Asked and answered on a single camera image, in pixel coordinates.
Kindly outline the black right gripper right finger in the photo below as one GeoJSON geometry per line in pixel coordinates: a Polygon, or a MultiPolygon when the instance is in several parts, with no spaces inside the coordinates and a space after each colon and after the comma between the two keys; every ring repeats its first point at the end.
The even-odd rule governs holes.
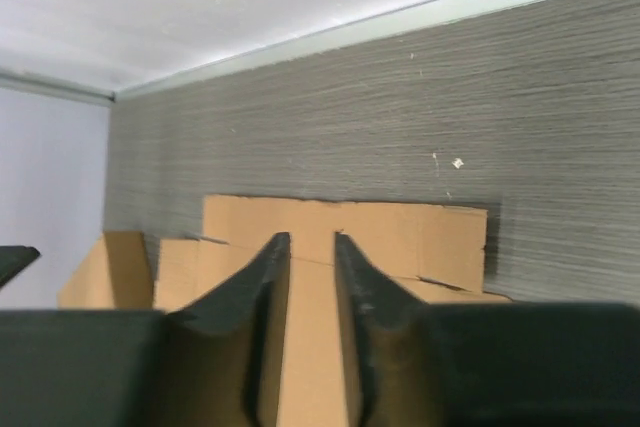
{"type": "Polygon", "coordinates": [[[347,419],[350,426],[428,426],[429,350],[423,304],[334,235],[347,419]]]}

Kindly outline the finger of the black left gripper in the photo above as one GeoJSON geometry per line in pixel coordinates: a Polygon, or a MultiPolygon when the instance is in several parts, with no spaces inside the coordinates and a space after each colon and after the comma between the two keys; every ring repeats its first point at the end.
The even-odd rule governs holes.
{"type": "Polygon", "coordinates": [[[24,269],[39,258],[32,246],[3,245],[0,247],[0,288],[5,287],[24,269]]]}

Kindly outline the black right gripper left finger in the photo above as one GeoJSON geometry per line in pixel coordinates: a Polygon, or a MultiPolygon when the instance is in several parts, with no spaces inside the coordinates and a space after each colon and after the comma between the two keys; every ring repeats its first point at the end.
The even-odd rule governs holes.
{"type": "Polygon", "coordinates": [[[276,233],[237,273],[169,314],[165,425],[276,425],[290,260],[289,234],[276,233]]]}

